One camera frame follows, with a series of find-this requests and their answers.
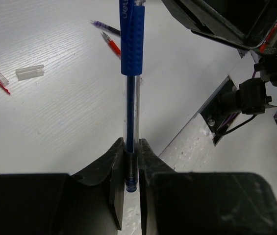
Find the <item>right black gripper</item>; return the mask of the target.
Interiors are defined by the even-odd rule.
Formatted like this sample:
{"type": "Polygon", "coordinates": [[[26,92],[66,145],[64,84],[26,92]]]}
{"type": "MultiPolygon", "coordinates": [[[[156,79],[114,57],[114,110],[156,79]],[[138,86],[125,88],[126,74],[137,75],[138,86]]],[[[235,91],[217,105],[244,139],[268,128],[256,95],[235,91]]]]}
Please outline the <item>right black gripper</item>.
{"type": "Polygon", "coordinates": [[[165,0],[192,33],[262,57],[257,69],[277,86],[277,0],[165,0]]]}

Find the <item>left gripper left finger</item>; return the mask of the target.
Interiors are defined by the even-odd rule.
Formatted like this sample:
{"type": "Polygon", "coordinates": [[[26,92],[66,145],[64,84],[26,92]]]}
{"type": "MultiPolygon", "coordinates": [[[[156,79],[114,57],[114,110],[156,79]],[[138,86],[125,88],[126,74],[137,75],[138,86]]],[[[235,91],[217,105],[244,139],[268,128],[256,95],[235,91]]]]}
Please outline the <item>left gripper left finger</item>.
{"type": "Polygon", "coordinates": [[[123,204],[119,138],[73,175],[0,174],[0,235],[115,235],[123,204]]]}

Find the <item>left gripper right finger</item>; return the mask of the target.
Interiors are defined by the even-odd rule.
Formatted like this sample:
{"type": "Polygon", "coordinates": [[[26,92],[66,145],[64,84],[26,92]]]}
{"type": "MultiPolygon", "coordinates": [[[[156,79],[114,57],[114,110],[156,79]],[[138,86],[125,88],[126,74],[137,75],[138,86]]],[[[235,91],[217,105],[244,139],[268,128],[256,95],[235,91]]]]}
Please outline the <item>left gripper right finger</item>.
{"type": "Polygon", "coordinates": [[[260,175],[176,172],[139,145],[142,234],[277,235],[277,201],[260,175]]]}

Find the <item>blue pen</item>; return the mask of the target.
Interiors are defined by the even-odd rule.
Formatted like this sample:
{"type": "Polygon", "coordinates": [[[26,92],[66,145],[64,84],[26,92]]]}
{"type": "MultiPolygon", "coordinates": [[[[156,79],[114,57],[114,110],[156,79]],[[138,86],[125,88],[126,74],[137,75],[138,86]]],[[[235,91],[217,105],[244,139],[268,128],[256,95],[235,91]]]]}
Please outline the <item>blue pen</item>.
{"type": "Polygon", "coordinates": [[[119,1],[121,74],[125,76],[124,179],[126,190],[138,183],[140,80],[143,72],[145,1],[119,1]]]}

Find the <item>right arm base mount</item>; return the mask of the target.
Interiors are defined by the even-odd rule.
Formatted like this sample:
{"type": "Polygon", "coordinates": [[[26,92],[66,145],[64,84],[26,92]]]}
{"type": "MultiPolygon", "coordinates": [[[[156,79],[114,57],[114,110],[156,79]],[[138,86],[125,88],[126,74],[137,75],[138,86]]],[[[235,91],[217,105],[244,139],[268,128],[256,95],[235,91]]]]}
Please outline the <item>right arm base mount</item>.
{"type": "Polygon", "coordinates": [[[266,93],[265,81],[261,78],[248,79],[236,87],[228,76],[202,105],[199,113],[208,125],[213,144],[216,145],[224,135],[247,123],[244,121],[237,127],[229,128],[239,114],[252,117],[263,114],[271,108],[271,101],[272,98],[266,93]]]}

